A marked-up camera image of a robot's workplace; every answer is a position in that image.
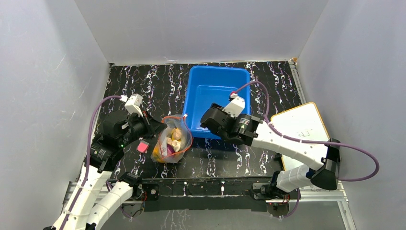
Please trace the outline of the clear zip top bag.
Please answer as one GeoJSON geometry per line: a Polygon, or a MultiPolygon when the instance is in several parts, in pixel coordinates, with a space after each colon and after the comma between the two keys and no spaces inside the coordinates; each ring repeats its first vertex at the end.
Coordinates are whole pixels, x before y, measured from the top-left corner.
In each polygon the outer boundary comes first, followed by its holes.
{"type": "Polygon", "coordinates": [[[191,147],[193,138],[186,125],[187,114],[164,117],[161,122],[167,127],[158,137],[151,159],[159,163],[178,163],[191,147]]]}

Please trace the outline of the orange bell pepper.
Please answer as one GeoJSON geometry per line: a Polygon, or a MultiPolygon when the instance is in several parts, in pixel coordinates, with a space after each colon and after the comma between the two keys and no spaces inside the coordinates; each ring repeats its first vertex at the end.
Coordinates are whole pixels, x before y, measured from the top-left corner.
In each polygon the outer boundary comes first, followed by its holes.
{"type": "Polygon", "coordinates": [[[163,160],[161,158],[161,153],[160,153],[160,145],[159,143],[157,143],[152,151],[151,154],[151,159],[153,162],[159,162],[159,163],[163,163],[163,160]]]}

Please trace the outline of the purple onion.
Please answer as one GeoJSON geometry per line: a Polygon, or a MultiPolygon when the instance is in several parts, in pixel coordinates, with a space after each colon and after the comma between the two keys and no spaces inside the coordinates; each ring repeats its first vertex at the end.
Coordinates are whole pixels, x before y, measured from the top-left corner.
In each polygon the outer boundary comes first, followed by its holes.
{"type": "Polygon", "coordinates": [[[161,148],[161,156],[162,156],[162,158],[171,156],[175,152],[176,151],[175,151],[174,147],[171,144],[167,144],[165,147],[161,148]]]}

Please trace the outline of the white mushroom piece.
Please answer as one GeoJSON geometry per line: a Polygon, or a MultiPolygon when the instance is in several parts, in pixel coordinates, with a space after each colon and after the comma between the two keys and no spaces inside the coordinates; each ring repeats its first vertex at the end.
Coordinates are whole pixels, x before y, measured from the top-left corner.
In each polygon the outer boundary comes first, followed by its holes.
{"type": "Polygon", "coordinates": [[[170,145],[173,148],[174,153],[179,152],[181,149],[181,142],[178,140],[173,140],[170,145]]]}

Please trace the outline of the blue plastic bin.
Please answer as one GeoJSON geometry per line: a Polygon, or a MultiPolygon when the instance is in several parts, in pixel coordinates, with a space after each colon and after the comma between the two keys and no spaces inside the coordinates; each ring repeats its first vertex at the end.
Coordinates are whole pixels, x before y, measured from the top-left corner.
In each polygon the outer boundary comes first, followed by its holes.
{"type": "Polygon", "coordinates": [[[216,103],[225,107],[229,95],[250,82],[250,74],[241,68],[194,66],[189,71],[183,114],[194,138],[220,139],[200,127],[204,113],[216,103]]]}

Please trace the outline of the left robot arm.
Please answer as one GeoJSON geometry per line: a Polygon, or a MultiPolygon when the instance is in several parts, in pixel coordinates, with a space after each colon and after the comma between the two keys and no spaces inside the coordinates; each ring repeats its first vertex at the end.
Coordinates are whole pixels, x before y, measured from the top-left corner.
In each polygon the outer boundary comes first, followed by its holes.
{"type": "Polygon", "coordinates": [[[99,230],[109,217],[128,199],[143,193],[141,179],[124,173],[114,187],[99,201],[100,191],[124,156],[124,148],[140,138],[155,140],[167,125],[148,112],[141,115],[125,111],[109,113],[99,126],[90,145],[72,196],[49,230],[99,230]]]}

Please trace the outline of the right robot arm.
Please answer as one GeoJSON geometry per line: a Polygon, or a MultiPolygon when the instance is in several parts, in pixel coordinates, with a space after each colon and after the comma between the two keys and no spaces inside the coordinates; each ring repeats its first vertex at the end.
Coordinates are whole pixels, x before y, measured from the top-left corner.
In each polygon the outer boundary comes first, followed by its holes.
{"type": "Polygon", "coordinates": [[[338,187],[341,143],[336,139],[289,138],[259,117],[234,115],[215,103],[204,113],[200,123],[224,142],[268,149],[300,161],[301,166],[274,173],[269,190],[275,198],[283,198],[292,190],[309,185],[325,190],[338,187]]]}

